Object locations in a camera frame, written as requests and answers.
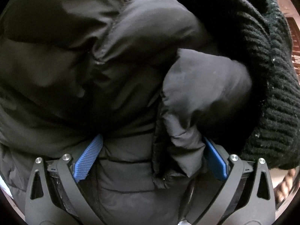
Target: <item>metal screw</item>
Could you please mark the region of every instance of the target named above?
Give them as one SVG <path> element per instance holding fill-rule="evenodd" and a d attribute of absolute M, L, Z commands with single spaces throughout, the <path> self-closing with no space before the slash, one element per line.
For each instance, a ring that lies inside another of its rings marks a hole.
<path fill-rule="evenodd" d="M 42 162 L 42 158 L 41 157 L 38 157 L 37 159 L 35 159 L 35 163 L 37 164 L 40 164 Z"/>
<path fill-rule="evenodd" d="M 233 160 L 234 162 L 239 159 L 239 157 L 235 154 L 230 155 L 230 159 Z"/>
<path fill-rule="evenodd" d="M 63 159 L 64 161 L 68 161 L 68 160 L 70 160 L 70 158 L 71 158 L 71 155 L 70 155 L 70 154 L 64 154 L 64 155 L 62 156 L 62 159 Z"/>
<path fill-rule="evenodd" d="M 263 159 L 263 158 L 258 159 L 258 161 L 259 161 L 260 164 L 265 164 L 266 163 L 266 160 Z"/>

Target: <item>jacket zipper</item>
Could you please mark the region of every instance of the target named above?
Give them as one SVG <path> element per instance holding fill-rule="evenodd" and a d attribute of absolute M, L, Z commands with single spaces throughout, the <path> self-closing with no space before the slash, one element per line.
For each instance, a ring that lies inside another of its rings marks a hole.
<path fill-rule="evenodd" d="M 190 193 L 190 197 L 189 197 L 189 200 L 188 200 L 187 204 L 190 204 L 190 202 L 192 200 L 192 197 L 193 197 L 193 194 L 194 194 L 194 189 L 195 189 L 195 187 L 192 188 L 192 191 Z"/>

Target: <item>blue grip pad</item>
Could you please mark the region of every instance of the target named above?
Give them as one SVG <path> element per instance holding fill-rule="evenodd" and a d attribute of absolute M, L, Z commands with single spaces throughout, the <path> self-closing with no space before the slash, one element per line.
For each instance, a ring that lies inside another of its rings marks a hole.
<path fill-rule="evenodd" d="M 213 144 L 205 137 L 203 137 L 205 143 L 204 157 L 207 160 L 207 164 L 214 177 L 218 180 L 224 181 L 228 178 L 227 165 Z"/>
<path fill-rule="evenodd" d="M 103 138 L 102 135 L 99 134 L 93 139 L 75 163 L 73 177 L 77 183 L 86 178 L 102 147 Z"/>

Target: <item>ribbed knit fabric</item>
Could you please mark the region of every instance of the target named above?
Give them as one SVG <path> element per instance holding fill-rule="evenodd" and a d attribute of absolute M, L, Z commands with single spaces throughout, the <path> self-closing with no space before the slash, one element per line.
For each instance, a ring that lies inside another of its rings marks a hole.
<path fill-rule="evenodd" d="M 258 121 L 240 156 L 264 157 L 269 168 L 297 166 L 300 87 L 289 27 L 277 0 L 186 0 L 185 5 L 219 40 L 220 49 L 250 70 Z"/>

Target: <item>puffer jacket sleeve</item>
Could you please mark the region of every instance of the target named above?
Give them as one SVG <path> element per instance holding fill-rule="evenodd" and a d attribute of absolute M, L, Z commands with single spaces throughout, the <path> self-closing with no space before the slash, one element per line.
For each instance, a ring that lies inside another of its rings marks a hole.
<path fill-rule="evenodd" d="M 249 101 L 251 86 L 243 64 L 179 50 L 164 79 L 161 116 L 171 140 L 168 153 L 185 176 L 192 177 L 203 165 L 202 131 L 209 132 L 219 123 L 226 128 Z"/>

